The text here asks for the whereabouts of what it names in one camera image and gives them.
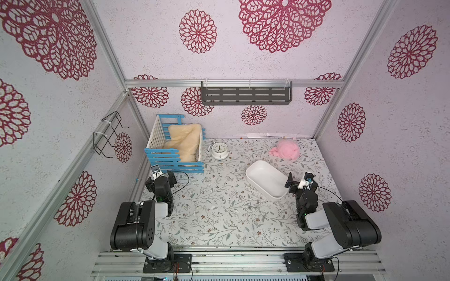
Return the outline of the white plastic storage box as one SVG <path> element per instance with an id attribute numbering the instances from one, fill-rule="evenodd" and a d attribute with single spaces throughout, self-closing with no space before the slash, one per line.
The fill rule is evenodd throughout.
<path id="1" fill-rule="evenodd" d="M 282 199 L 288 189 L 288 176 L 266 161 L 258 160 L 246 169 L 247 181 L 270 201 Z"/>

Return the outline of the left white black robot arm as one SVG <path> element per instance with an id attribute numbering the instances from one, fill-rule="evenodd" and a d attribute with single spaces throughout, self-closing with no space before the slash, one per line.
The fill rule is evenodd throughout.
<path id="1" fill-rule="evenodd" d="M 174 261 L 173 247 L 156 235 L 156 222 L 173 212 L 172 188 L 177 184 L 173 172 L 151 176 L 145 187 L 153 200 L 121 204 L 110 235 L 112 250 L 139 252 L 151 261 Z"/>

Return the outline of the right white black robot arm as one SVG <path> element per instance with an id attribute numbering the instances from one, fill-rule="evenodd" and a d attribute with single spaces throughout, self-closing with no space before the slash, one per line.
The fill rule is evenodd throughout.
<path id="1" fill-rule="evenodd" d="M 316 190 L 320 187 L 312 173 L 305 173 L 301 181 L 295 181 L 290 173 L 285 188 L 295 194 L 296 221 L 303 231 L 329 227 L 332 232 L 306 244 L 302 263 L 330 262 L 338 254 L 381 242 L 380 228 L 355 200 L 323 203 L 318 210 Z"/>

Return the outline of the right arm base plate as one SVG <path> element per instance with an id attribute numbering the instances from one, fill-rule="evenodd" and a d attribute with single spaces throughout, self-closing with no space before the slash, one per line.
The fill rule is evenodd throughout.
<path id="1" fill-rule="evenodd" d="M 318 259 L 305 252 L 286 253 L 284 261 L 288 272 L 334 272 L 335 267 L 331 259 Z"/>

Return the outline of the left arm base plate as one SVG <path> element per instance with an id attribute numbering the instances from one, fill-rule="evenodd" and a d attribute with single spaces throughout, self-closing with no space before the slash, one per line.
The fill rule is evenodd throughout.
<path id="1" fill-rule="evenodd" d="M 145 274 L 188 274 L 191 273 L 192 254 L 175 254 L 163 260 L 146 258 L 143 272 Z"/>

